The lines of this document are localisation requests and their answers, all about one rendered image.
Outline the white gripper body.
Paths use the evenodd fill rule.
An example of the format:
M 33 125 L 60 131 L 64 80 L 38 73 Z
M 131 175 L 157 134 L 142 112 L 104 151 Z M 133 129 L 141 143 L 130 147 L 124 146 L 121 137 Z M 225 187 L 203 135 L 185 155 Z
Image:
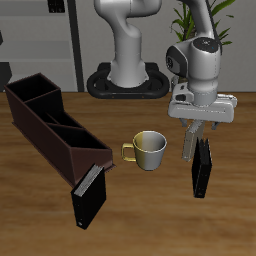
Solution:
M 235 96 L 218 94 L 217 99 L 210 106 L 205 107 L 197 107 L 192 103 L 171 101 L 168 115 L 173 118 L 230 123 L 234 119 L 234 108 L 236 106 L 237 98 Z

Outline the yellow book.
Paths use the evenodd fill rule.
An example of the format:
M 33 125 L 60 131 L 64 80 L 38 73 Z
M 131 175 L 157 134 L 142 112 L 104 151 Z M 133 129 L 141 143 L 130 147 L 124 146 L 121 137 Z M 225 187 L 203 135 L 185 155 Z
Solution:
M 189 162 L 194 156 L 196 143 L 202 139 L 204 126 L 203 120 L 194 120 L 187 128 L 183 144 L 183 160 Z

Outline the thin black book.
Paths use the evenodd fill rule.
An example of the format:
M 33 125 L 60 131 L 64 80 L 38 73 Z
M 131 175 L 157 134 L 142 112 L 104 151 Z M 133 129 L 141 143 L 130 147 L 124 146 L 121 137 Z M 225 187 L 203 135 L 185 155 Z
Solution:
M 193 164 L 192 182 L 195 198 L 204 198 L 212 168 L 209 140 L 197 140 Z

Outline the thick black book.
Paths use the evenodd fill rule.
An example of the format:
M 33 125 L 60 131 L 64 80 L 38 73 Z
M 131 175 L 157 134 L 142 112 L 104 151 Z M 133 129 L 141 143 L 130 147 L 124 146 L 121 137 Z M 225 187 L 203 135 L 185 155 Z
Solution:
M 87 229 L 106 201 L 103 166 L 92 165 L 71 191 L 76 225 Z

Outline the dark brown desk caddy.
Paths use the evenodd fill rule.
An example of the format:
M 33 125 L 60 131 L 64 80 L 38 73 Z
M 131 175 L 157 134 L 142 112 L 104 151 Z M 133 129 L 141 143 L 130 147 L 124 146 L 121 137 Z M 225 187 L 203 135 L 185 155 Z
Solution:
M 13 124 L 70 185 L 92 165 L 114 167 L 112 150 L 63 107 L 60 88 L 42 74 L 5 86 Z

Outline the yellow and white mug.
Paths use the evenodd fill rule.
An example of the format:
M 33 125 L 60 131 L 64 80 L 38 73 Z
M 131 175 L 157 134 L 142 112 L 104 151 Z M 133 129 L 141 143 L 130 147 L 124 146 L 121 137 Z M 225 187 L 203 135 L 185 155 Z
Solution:
M 136 162 L 141 169 L 152 171 L 160 166 L 166 146 L 167 140 L 161 133 L 141 131 L 134 136 L 132 143 L 122 145 L 121 156 L 124 161 Z M 126 148 L 132 148 L 135 156 L 127 157 Z

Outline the green pot plant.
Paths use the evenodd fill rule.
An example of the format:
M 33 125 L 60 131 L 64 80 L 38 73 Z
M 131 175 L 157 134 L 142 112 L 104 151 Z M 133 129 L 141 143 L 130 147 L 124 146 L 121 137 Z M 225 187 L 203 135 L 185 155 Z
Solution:
M 217 0 L 213 0 L 210 4 L 211 14 L 213 16 L 235 2 L 235 0 L 222 0 L 220 3 L 216 3 L 216 1 Z M 182 4 L 182 8 L 183 14 L 180 14 L 177 9 L 174 9 L 179 18 L 175 19 L 170 26 L 171 31 L 176 33 L 180 42 L 191 39 L 197 34 L 191 11 L 185 3 Z

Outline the grey shelf unit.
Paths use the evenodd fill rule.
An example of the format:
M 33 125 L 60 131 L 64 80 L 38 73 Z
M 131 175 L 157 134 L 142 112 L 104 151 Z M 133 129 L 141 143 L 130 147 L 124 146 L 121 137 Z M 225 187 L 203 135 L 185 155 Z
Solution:
M 47 0 L 0 0 L 0 92 L 41 73 L 64 92 L 82 92 L 84 78 L 76 0 L 50 13 Z

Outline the black binders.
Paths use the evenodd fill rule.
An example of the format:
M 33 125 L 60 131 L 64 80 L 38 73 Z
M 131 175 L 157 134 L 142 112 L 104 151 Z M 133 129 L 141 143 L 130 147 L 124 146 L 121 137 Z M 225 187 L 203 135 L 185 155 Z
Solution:
M 64 0 L 47 0 L 48 10 L 50 13 L 64 13 Z

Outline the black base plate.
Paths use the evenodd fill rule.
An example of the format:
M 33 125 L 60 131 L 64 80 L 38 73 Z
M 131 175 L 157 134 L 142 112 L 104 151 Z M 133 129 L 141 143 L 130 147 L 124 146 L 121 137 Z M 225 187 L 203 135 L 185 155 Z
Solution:
M 99 99 L 157 99 L 165 96 L 170 89 L 168 78 L 159 71 L 153 62 L 145 63 L 149 79 L 134 88 L 122 88 L 107 79 L 110 73 L 110 63 L 100 63 L 97 71 L 87 80 L 87 90 Z

